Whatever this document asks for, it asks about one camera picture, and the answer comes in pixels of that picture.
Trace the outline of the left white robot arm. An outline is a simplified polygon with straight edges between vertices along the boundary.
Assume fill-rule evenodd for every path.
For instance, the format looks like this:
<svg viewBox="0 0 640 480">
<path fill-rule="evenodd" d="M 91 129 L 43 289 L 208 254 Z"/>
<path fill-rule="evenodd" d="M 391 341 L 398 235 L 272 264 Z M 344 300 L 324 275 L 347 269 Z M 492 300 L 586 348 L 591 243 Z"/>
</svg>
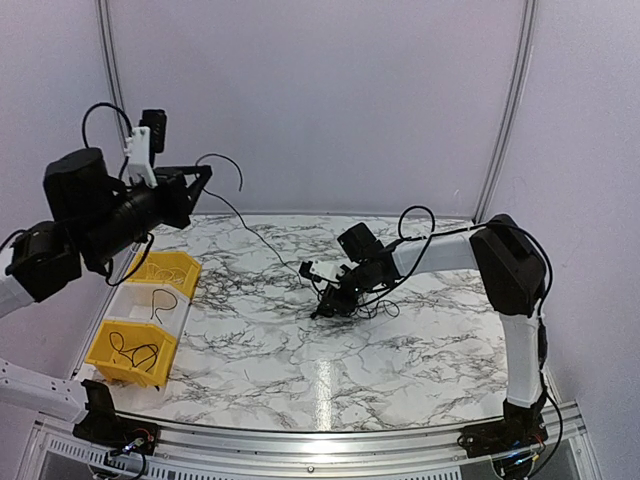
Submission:
<svg viewBox="0 0 640 480">
<path fill-rule="evenodd" d="M 159 225 L 184 229 L 213 175 L 208 165 L 159 167 L 128 186 L 107 171 L 101 149 L 83 148 L 46 167 L 44 191 L 52 220 L 11 234 L 1 245 L 1 314 L 41 303 L 79 279 L 104 279 L 115 256 L 151 237 Z M 64 381 L 1 362 L 1 400 L 78 424 L 106 445 L 125 438 L 106 385 Z"/>
</svg>

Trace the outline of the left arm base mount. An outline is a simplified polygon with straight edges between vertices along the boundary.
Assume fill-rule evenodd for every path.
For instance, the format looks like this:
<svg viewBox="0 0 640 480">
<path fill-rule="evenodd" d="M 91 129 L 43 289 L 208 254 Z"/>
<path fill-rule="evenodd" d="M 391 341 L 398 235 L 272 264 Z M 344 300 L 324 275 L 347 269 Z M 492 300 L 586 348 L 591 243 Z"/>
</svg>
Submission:
<svg viewBox="0 0 640 480">
<path fill-rule="evenodd" d="M 124 452 L 128 445 L 144 455 L 155 451 L 159 426 L 116 414 L 109 388 L 100 382 L 83 380 L 87 394 L 86 414 L 73 427 L 75 438 Z"/>
</svg>

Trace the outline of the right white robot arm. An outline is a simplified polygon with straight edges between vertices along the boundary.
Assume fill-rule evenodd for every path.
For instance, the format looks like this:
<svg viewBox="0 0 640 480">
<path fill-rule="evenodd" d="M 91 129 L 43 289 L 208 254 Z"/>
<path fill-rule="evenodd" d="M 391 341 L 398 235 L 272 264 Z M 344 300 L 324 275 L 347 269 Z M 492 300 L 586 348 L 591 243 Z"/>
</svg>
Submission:
<svg viewBox="0 0 640 480">
<path fill-rule="evenodd" d="M 485 224 L 428 236 L 399 238 L 388 245 L 360 222 L 338 238 L 347 265 L 309 261 L 301 276 L 324 282 L 318 315 L 346 317 L 362 308 L 363 296 L 388 294 L 411 277 L 442 271 L 476 270 L 493 309 L 498 313 L 506 344 L 507 393 L 505 419 L 495 438 L 515 448 L 534 431 L 534 417 L 546 403 L 542 370 L 548 341 L 543 304 L 552 272 L 535 238 L 514 220 L 500 214 Z"/>
</svg>

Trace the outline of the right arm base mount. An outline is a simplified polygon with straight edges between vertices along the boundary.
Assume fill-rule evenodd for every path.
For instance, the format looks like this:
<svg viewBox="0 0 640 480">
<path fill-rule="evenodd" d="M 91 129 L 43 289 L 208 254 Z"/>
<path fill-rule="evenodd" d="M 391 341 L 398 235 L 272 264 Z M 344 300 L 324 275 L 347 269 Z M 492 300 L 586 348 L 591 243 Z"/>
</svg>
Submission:
<svg viewBox="0 0 640 480">
<path fill-rule="evenodd" d="M 469 458 L 493 455 L 545 442 L 548 433 L 544 426 L 542 409 L 548 400 L 543 392 L 530 407 L 521 407 L 505 399 L 500 420 L 463 427 L 457 444 Z"/>
</svg>

